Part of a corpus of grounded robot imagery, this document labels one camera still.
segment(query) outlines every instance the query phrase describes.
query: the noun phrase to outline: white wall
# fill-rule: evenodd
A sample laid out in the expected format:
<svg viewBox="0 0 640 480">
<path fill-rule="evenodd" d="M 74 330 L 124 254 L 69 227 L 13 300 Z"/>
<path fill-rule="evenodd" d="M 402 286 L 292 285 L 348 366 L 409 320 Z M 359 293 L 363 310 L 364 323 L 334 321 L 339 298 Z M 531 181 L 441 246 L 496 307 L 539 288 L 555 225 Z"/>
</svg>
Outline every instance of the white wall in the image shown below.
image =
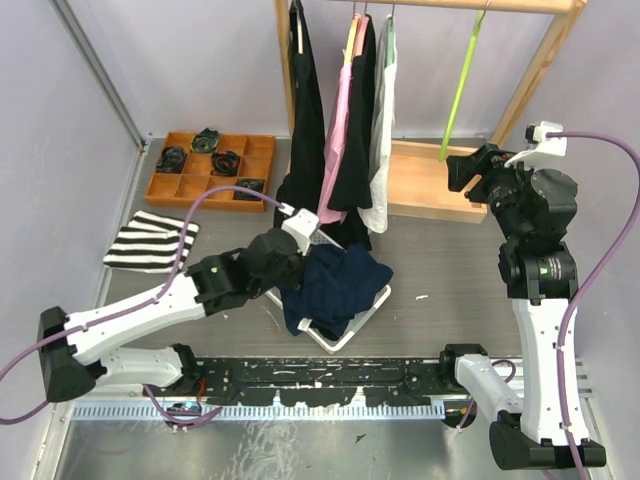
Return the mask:
<svg viewBox="0 0 640 480">
<path fill-rule="evenodd" d="M 510 148 L 522 146 L 528 122 L 552 120 L 565 129 L 619 136 L 640 150 L 640 4 L 591 0 L 514 130 Z M 578 214 L 567 243 L 582 281 L 629 215 L 637 173 L 613 146 L 570 140 L 556 165 L 579 184 Z M 638 478 L 637 402 L 640 381 L 640 228 L 587 294 L 578 310 L 576 340 L 602 413 L 606 447 L 620 479 Z"/>
<path fill-rule="evenodd" d="M 325 118 L 353 4 L 303 0 Z M 145 131 L 288 133 L 272 0 L 70 0 Z M 364 10 L 364 3 L 358 3 Z M 377 28 L 389 5 L 369 5 Z M 395 135 L 441 136 L 475 12 L 396 7 Z M 458 115 L 457 136 L 492 132 L 549 17 L 489 12 Z"/>
<path fill-rule="evenodd" d="M 0 15 L 0 364 L 36 340 L 40 312 L 90 307 L 136 147 L 49 2 Z M 44 400 L 31 356 L 0 384 L 0 416 Z M 0 477 L 33 470 L 48 410 L 0 427 Z"/>
</svg>

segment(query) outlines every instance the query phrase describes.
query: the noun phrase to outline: wooden clothing rack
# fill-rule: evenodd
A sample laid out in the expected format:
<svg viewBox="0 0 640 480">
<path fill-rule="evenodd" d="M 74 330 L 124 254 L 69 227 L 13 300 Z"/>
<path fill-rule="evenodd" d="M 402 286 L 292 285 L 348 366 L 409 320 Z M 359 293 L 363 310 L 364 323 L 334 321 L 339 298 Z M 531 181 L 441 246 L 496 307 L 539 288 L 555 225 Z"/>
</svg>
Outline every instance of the wooden clothing rack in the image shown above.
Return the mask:
<svg viewBox="0 0 640 480">
<path fill-rule="evenodd" d="M 587 0 L 369 0 L 368 3 L 555 15 L 491 136 L 491 143 L 503 145 L 582 13 Z M 295 90 L 289 60 L 289 0 L 274 0 L 274 4 L 289 132 L 293 133 Z M 439 151 L 440 145 L 393 141 L 388 182 L 389 213 L 480 223 L 487 214 L 486 206 L 471 204 L 462 193 L 449 192 L 447 166 L 445 162 L 438 161 Z M 450 146 L 447 155 L 468 155 L 473 151 L 473 148 Z"/>
</svg>

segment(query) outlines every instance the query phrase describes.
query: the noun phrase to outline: white basket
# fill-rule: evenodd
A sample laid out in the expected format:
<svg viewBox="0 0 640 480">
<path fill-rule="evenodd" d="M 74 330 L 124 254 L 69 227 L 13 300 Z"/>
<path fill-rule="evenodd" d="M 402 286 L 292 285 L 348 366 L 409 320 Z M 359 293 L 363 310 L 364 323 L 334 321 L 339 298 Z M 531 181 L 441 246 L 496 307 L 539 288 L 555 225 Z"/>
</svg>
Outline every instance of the white basket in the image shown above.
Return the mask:
<svg viewBox="0 0 640 480">
<path fill-rule="evenodd" d="M 332 245 L 335 245 L 336 247 L 340 247 L 340 245 L 338 245 L 329 236 L 327 236 L 325 233 L 321 232 L 320 230 L 317 230 L 311 236 L 311 243 L 313 243 L 314 245 L 322 245 L 325 243 L 330 243 Z M 272 288 L 271 290 L 269 290 L 266 293 L 266 295 L 273 301 L 273 303 L 275 303 L 280 309 L 282 309 L 282 301 L 280 300 L 280 293 L 276 288 Z M 313 338 L 316 342 L 318 342 L 318 344 L 322 348 L 324 348 L 327 352 L 336 353 L 338 350 L 344 347 L 347 344 L 347 342 L 351 340 L 351 338 L 353 338 L 356 332 L 360 330 L 365 323 L 367 323 L 367 320 L 369 320 L 373 316 L 373 314 L 376 313 L 376 311 L 385 302 L 385 300 L 389 298 L 389 295 L 391 295 L 391 287 L 389 285 L 385 285 L 384 288 L 380 290 L 376 295 L 376 299 L 373 302 L 373 306 L 366 312 L 360 312 L 356 316 L 354 316 L 349 322 L 349 325 L 347 326 L 347 329 L 344 331 L 344 334 L 342 335 L 342 337 L 340 337 L 336 341 L 327 340 L 315 328 L 308 329 L 307 333 L 311 336 L 311 338 Z"/>
</svg>

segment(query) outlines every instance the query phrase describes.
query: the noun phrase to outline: black garment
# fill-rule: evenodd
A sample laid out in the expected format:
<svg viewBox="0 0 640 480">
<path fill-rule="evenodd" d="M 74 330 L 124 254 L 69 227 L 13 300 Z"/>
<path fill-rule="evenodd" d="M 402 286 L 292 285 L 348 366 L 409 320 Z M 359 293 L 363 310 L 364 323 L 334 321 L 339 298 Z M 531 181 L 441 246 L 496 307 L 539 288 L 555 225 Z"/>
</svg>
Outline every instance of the black garment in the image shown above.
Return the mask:
<svg viewBox="0 0 640 480">
<path fill-rule="evenodd" d="M 309 318 L 311 328 L 338 340 L 355 314 L 371 308 L 392 276 L 393 271 L 376 262 L 362 245 L 347 250 L 314 245 L 300 287 L 280 287 L 287 329 L 299 335 L 300 320 Z"/>
<path fill-rule="evenodd" d="M 298 38 L 298 17 L 302 24 L 302 38 Z M 289 25 L 296 99 L 295 125 L 291 137 L 291 168 L 278 188 L 276 199 L 316 212 L 324 178 L 324 117 L 311 41 L 300 0 L 293 0 L 291 4 Z M 302 42 L 302 54 L 298 53 L 298 42 Z M 283 220 L 282 214 L 276 210 L 274 226 L 279 227 Z"/>
<path fill-rule="evenodd" d="M 351 66 L 349 120 L 344 154 L 328 204 L 331 210 L 347 212 L 347 217 L 342 224 L 336 222 L 322 228 L 344 248 L 353 243 L 361 243 L 367 250 L 371 250 L 369 232 L 357 207 L 373 206 L 369 186 L 369 148 L 375 101 L 375 67 L 376 34 L 369 17 L 362 55 L 355 57 Z"/>
</svg>

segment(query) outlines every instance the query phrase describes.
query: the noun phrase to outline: folded striped shirt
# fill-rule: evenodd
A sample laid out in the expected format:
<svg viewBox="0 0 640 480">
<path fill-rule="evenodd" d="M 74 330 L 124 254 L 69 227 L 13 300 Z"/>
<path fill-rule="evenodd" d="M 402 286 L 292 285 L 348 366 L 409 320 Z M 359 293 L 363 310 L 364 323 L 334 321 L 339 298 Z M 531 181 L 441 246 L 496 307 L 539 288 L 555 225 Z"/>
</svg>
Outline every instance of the folded striped shirt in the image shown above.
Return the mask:
<svg viewBox="0 0 640 480">
<path fill-rule="evenodd" d="M 181 220 L 138 211 L 118 232 L 104 257 L 104 264 L 136 272 L 169 273 L 176 261 L 183 226 Z M 187 227 L 180 269 L 184 267 L 199 230 L 200 226 L 195 223 Z"/>
</svg>

